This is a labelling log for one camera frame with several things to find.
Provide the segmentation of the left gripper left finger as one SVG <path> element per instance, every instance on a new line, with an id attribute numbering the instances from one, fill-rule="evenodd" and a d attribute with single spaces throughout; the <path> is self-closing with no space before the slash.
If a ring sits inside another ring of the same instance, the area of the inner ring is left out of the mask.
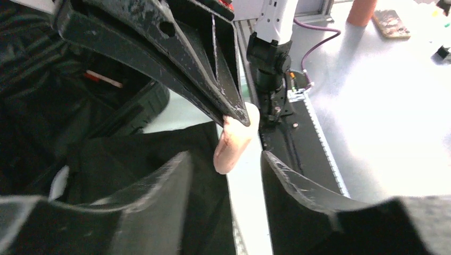
<path id="1" fill-rule="evenodd" d="M 184 151 L 91 204 L 1 197 L 1 254 L 177 254 L 191 177 Z"/>

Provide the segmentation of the white cylindrical tube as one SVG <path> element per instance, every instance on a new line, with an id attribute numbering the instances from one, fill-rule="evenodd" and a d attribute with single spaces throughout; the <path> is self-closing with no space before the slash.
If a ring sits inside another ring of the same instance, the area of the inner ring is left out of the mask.
<path id="1" fill-rule="evenodd" d="M 123 87 L 123 84 L 121 82 L 119 82 L 119 81 L 115 81 L 113 79 L 110 79 L 110 78 L 108 78 L 108 77 L 106 77 L 104 75 L 101 75 L 101 74 L 96 73 L 96 72 L 91 71 L 91 70 L 87 70 L 86 72 L 89 73 L 89 74 L 92 74 L 92 75 L 94 75 L 94 76 L 96 76 L 98 78 L 100 78 L 100 80 L 102 80 L 104 82 L 107 82 L 107 83 L 109 83 L 109 84 L 111 84 L 111 85 L 113 85 L 113 86 L 115 86 L 117 88 L 122 88 Z"/>

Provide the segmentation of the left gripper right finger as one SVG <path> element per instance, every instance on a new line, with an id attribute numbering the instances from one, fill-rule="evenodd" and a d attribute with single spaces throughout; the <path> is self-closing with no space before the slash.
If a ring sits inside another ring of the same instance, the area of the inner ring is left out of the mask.
<path id="1" fill-rule="evenodd" d="M 274 254 L 450 254 L 450 196 L 364 203 L 261 155 Z"/>

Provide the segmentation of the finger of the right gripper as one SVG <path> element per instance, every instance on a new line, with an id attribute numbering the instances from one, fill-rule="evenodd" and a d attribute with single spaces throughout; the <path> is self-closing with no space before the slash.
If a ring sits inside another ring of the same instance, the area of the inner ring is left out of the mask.
<path id="1" fill-rule="evenodd" d="M 168 21 L 165 2 L 55 1 L 53 27 L 63 39 L 112 58 L 171 89 L 171 85 L 183 86 L 184 78 L 168 57 L 165 40 L 174 27 Z M 239 61 L 238 78 L 240 82 Z M 249 126 L 245 104 L 192 104 L 217 124 L 230 116 Z"/>
<path id="2" fill-rule="evenodd" d="M 184 85 L 171 90 L 198 106 L 242 106 L 236 33 L 231 21 L 199 1 L 166 1 L 174 29 L 165 40 L 168 57 Z"/>

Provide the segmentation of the red cylindrical tube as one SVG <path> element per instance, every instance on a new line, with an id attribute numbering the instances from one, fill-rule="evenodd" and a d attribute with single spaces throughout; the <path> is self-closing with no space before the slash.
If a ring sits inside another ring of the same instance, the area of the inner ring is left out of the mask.
<path id="1" fill-rule="evenodd" d="M 92 74 L 89 74 L 89 73 L 84 73 L 83 74 L 83 76 L 85 77 L 85 78 L 87 78 L 87 79 L 89 79 L 89 80 L 91 80 L 91 81 L 93 81 L 93 82 L 99 82 L 100 81 L 100 78 L 98 78 L 98 77 L 96 77 L 96 76 L 94 76 L 94 75 L 92 75 Z"/>

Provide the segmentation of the round wooden brush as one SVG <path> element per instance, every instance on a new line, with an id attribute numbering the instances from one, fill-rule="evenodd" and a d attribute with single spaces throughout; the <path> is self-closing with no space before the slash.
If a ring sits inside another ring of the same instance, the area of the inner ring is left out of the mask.
<path id="1" fill-rule="evenodd" d="M 213 164 L 217 173 L 228 174 L 236 166 L 252 138 L 256 136 L 260 122 L 260 112 L 252 103 L 245 103 L 250 120 L 244 126 L 230 116 L 223 117 L 223 131 L 213 156 Z"/>

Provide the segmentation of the black ribbed hard-shell suitcase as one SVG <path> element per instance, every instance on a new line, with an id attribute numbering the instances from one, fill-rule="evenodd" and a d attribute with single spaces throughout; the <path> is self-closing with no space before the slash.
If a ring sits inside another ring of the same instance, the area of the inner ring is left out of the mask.
<path id="1" fill-rule="evenodd" d="M 169 100 L 166 86 L 63 40 L 48 14 L 1 1 L 1 195 L 46 194 L 71 144 L 141 133 Z"/>

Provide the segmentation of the white perforated plastic basket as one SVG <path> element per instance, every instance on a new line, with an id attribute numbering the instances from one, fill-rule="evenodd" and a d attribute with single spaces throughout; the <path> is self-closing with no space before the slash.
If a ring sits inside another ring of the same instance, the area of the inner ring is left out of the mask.
<path id="1" fill-rule="evenodd" d="M 263 198 L 261 146 L 253 139 L 233 171 L 218 174 L 213 153 L 221 129 L 204 122 L 182 129 L 88 140 L 73 147 L 49 197 L 91 203 L 157 170 L 177 153 L 192 156 L 193 180 L 181 254 L 272 254 Z"/>

